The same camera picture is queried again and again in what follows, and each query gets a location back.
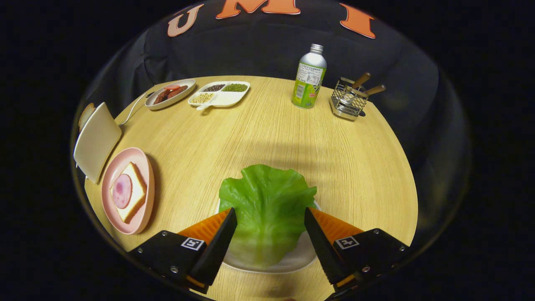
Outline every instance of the aluminum bottle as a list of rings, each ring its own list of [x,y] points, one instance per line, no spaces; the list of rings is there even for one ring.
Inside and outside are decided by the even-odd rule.
[[[310,109],[316,103],[327,70],[327,61],[322,53],[323,46],[312,44],[310,52],[299,61],[292,103],[300,108]]]

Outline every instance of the toast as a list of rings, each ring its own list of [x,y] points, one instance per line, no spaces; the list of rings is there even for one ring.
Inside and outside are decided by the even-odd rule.
[[[147,194],[147,185],[145,184],[143,178],[141,177],[137,166],[130,162],[121,174],[127,174],[132,181],[132,195],[130,196],[130,201],[124,209],[116,207],[121,220],[124,223],[130,223],[137,211],[145,204],[145,196]],[[113,185],[110,188],[110,194],[113,198]]]
[[[90,103],[87,105],[87,107],[83,110],[82,115],[80,116],[80,119],[78,120],[78,127],[80,128],[80,133],[82,132],[83,127],[95,111],[95,104]]]

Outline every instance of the orange letter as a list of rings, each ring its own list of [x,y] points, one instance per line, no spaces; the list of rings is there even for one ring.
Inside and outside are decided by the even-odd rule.
[[[201,4],[188,11],[188,20],[186,21],[186,24],[184,24],[184,26],[182,27],[178,27],[178,21],[180,20],[180,17],[182,17],[183,14],[169,21],[167,35],[170,37],[174,37],[186,32],[186,30],[188,30],[193,25],[193,23],[195,23],[195,19],[197,18],[197,12],[203,5],[204,4]]]
[[[370,20],[375,19],[351,6],[342,3],[340,3],[340,5],[347,9],[347,19],[345,21],[340,21],[340,24],[343,27],[351,29],[356,33],[360,33],[363,36],[375,39],[375,34],[371,32],[370,29]]]
[[[266,1],[267,0],[226,0],[223,5],[223,10],[216,16],[216,19],[225,19],[239,15],[241,11],[236,9],[238,4],[246,12],[252,13]],[[299,14],[301,12],[300,9],[295,7],[295,0],[269,0],[267,5],[262,8],[262,11],[282,14]]]

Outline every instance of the black background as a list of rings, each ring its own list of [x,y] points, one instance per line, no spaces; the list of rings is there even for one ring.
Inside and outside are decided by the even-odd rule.
[[[98,235],[75,195],[68,146],[79,97],[97,71],[128,40],[187,3],[12,5],[5,18],[5,202],[16,206],[4,214],[12,240],[4,244],[8,295],[184,299]],[[426,252],[362,299],[527,299],[531,284],[525,279],[534,266],[527,235],[533,174],[529,7],[386,0],[352,5],[405,34],[443,67],[475,143],[470,190],[455,220]]]

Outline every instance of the round table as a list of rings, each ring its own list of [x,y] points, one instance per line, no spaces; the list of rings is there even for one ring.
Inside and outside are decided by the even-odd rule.
[[[243,99],[229,108],[197,111],[189,96],[151,111],[143,98],[123,127],[110,154],[142,149],[154,170],[154,207],[147,227],[124,235],[107,219],[101,182],[86,179],[85,190],[100,222],[126,251],[161,230],[180,230],[213,215],[221,182],[241,178],[253,164],[294,169],[309,186],[322,210],[363,230],[381,228],[410,245],[416,230],[418,203],[409,162],[379,110],[368,102],[365,117],[351,122],[334,116],[332,89],[322,87],[316,105],[291,103],[294,81],[256,76],[195,78],[200,87],[213,81],[248,81]],[[168,83],[156,85],[147,93]],[[135,100],[115,119],[123,122]],[[205,295],[215,300],[324,300],[333,292],[319,261],[295,273],[246,273],[225,264]]]

